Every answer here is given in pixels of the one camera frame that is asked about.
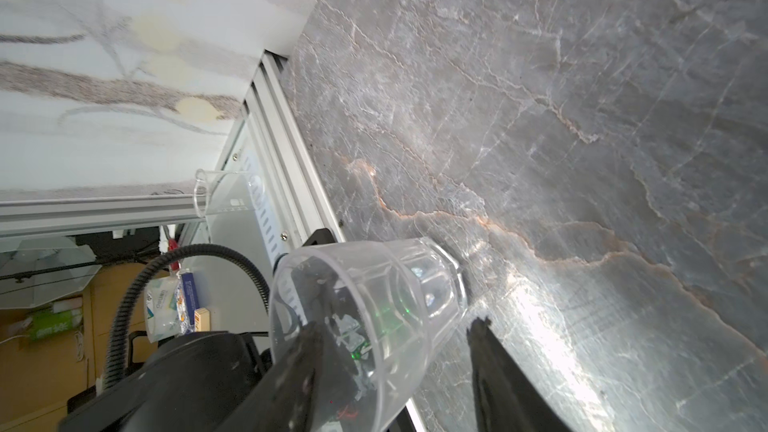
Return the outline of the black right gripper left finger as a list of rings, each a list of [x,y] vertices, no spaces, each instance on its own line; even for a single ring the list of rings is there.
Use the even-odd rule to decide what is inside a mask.
[[[324,360],[321,327],[301,327],[288,352],[218,426],[220,431],[309,431]]]

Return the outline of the clear glass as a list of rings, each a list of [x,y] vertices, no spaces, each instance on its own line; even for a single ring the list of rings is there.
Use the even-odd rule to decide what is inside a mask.
[[[275,361],[302,326],[323,335],[314,431],[386,430],[467,310],[458,261],[428,237],[296,249],[269,302]]]

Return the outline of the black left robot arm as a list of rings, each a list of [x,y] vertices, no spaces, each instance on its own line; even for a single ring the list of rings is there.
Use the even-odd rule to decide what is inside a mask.
[[[151,261],[127,289],[110,331],[103,391],[58,425],[61,431],[308,431],[319,396],[324,337],[300,327],[288,352],[267,367],[248,333],[197,332],[161,346],[127,374],[128,322],[158,272],[195,256],[224,259],[268,285],[244,255],[221,245],[179,247]]]

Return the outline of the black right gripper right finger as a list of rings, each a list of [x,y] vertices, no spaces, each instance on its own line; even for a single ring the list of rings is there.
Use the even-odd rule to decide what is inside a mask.
[[[467,329],[472,390],[480,431],[568,431],[491,330],[476,318]]]

